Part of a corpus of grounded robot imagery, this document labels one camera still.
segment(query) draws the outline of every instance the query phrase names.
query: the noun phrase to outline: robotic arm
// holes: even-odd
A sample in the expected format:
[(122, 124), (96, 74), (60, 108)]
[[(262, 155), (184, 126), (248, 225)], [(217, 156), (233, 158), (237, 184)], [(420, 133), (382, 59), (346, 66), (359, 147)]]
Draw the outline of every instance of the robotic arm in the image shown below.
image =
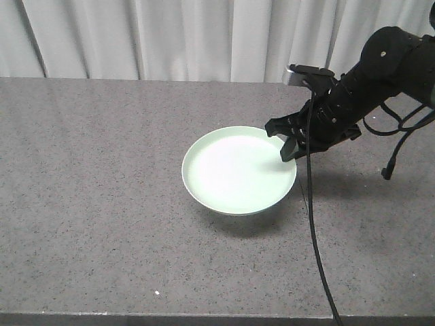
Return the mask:
[[(435, 4), (430, 22), (435, 28)], [(337, 143), (359, 137), (361, 131), (356, 122), (379, 105), (398, 121), (398, 129), (376, 133), (367, 127), (379, 135), (403, 131), (406, 133), (401, 140), (403, 143), (414, 130), (435, 120), (435, 37), (418, 37), (398, 27), (384, 27), (370, 37), (360, 61), (341, 75), (340, 80), (327, 69), (290, 65), (285, 70), (283, 82), (308, 87), (314, 93), (309, 135), (311, 153), (326, 151)], [(417, 110), (401, 119), (384, 104), (389, 97), (401, 92), (421, 103), (418, 111), (424, 107), (433, 111), (417, 125), (405, 128), (403, 123)], [(288, 136), (281, 150), (284, 162), (301, 158), (306, 153), (305, 130), (310, 106), (311, 100), (308, 100), (299, 112), (270, 119), (265, 126), (270, 137), (276, 134)], [(390, 179), (395, 162), (394, 154), (382, 172), (384, 179)]]

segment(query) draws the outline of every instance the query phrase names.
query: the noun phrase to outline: light green plate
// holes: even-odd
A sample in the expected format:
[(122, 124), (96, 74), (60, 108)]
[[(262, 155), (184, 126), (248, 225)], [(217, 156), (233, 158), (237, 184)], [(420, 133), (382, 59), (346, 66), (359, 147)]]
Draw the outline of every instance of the light green plate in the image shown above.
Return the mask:
[(202, 205), (226, 215), (259, 213), (292, 188), (296, 162), (282, 162), (283, 141), (247, 126), (215, 130), (184, 156), (182, 177)]

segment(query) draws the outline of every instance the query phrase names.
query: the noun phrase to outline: black cable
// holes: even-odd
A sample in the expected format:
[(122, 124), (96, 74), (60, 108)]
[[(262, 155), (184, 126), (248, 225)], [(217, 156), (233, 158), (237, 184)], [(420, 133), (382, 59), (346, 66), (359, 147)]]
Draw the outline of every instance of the black cable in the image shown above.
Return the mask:
[(381, 174), (385, 180), (391, 179), (391, 177), (393, 175), (394, 167), (396, 166), (397, 155), (400, 151), (400, 148), (403, 146), (404, 142), (408, 139), (408, 137), (411, 136), (411, 134), (414, 131), (416, 131), (417, 129), (423, 128), (424, 126), (427, 126), (429, 123), (431, 123), (432, 121), (435, 120), (435, 110), (433, 110), (429, 114), (425, 115), (425, 117), (423, 117), (423, 119), (419, 120), (414, 126), (411, 126), (411, 127), (404, 127), (403, 126), (405, 122), (407, 122), (414, 115), (419, 113), (425, 107), (427, 107), (427, 105), (422, 104), (422, 105), (418, 106), (418, 108), (413, 110), (411, 113), (409, 113), (408, 115), (406, 115), (402, 119), (396, 112), (391, 110), (385, 103), (381, 103), (382, 110), (384, 110), (384, 112), (386, 112), (387, 114), (392, 116), (398, 122), (398, 128), (395, 130), (391, 130), (391, 131), (379, 131), (379, 130), (373, 129), (372, 127), (370, 127), (367, 124), (365, 117), (362, 119), (364, 126), (367, 128), (367, 130), (370, 131), (372, 134), (375, 134), (377, 136), (391, 136), (393, 134), (397, 134), (400, 131), (405, 132), (405, 134), (398, 141), (396, 147), (394, 148), (393, 154), (391, 155), (391, 158), (389, 159), (387, 166), (382, 169)]
[(337, 308), (334, 303), (334, 299), (332, 298), (331, 291), (329, 290), (328, 281), (326, 280), (324, 267), (321, 264), (319, 247), (317, 246), (317, 237), (315, 235), (315, 226), (314, 226), (314, 215), (313, 215), (313, 181), (311, 179), (311, 156), (310, 156), (310, 121), (311, 114), (313, 112), (313, 102), (314, 102), (314, 91), (311, 91), (311, 102), (308, 111), (307, 118), (307, 129), (306, 129), (306, 146), (307, 146), (307, 184), (308, 184), (308, 216), (310, 221), (310, 230), (311, 230), (311, 240), (313, 241), (313, 248), (315, 254), (315, 260), (317, 262), (317, 268), (319, 269), (319, 274), (321, 278), (321, 282), (324, 286), (326, 297), (328, 298), (329, 305), (331, 307), (332, 316), (336, 321), (338, 326), (343, 326), (343, 322), (341, 321), (341, 317), (338, 314)]
[(393, 154), (391, 155), (391, 158), (388, 161), (387, 167), (382, 169), (381, 174), (385, 180), (391, 179), (391, 177), (393, 175), (394, 167), (396, 166), (397, 155), (399, 154), (400, 148), (402, 147), (404, 142), (408, 139), (409, 136), (412, 135), (412, 133), (414, 131), (416, 131), (417, 129), (423, 128), (424, 126), (426, 126), (430, 122), (432, 122), (434, 120), (434, 118), (433, 118), (434, 112), (435, 111), (425, 115), (425, 117), (423, 117), (423, 119), (418, 121), (413, 127), (409, 127), (409, 131), (405, 132), (403, 137), (398, 141), (396, 147), (394, 148)]

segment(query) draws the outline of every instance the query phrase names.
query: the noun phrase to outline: gray countertop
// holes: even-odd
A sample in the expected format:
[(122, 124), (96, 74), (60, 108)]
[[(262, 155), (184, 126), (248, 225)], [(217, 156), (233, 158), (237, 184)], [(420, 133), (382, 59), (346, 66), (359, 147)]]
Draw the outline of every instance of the gray countertop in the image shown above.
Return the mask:
[[(181, 180), (197, 138), (263, 127), (308, 97), (281, 84), (1, 78), (0, 311), (329, 316), (304, 158), (290, 193), (251, 217), (208, 211)], [(391, 181), (380, 170), (398, 138), (363, 133), (313, 156), (337, 308), (433, 316), (434, 127), (407, 141)]]

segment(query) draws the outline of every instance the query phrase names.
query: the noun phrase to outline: curtain fold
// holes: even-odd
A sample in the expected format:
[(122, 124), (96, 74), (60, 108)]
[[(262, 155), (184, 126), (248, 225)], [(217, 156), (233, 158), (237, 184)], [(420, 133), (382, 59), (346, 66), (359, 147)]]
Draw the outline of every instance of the curtain fold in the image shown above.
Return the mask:
[(433, 0), (1, 0), (0, 76), (280, 82), (348, 71), (370, 35), (434, 34)]

